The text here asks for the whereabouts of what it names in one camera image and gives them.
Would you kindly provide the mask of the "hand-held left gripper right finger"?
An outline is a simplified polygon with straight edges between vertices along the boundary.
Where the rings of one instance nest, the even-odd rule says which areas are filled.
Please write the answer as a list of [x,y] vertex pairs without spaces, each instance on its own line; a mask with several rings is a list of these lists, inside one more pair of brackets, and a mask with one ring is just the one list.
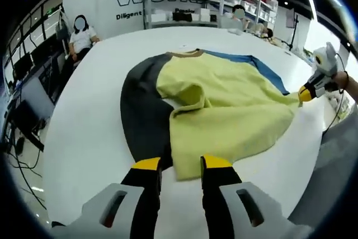
[[288,220],[277,201],[243,182],[227,160],[205,154],[200,161],[210,238],[283,238]]

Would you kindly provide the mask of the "person's right hand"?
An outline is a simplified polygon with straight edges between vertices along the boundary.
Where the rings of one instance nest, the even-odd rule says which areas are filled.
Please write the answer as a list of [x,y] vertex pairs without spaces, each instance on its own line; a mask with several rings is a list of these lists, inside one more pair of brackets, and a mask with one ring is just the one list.
[[349,84],[349,77],[346,71],[339,71],[333,76],[333,80],[340,90],[345,90]]

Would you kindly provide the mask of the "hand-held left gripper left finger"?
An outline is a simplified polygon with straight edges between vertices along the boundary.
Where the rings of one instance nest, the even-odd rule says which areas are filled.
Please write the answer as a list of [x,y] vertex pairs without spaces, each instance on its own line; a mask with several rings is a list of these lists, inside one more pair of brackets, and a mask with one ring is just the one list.
[[141,160],[82,207],[67,238],[153,238],[161,192],[161,159]]

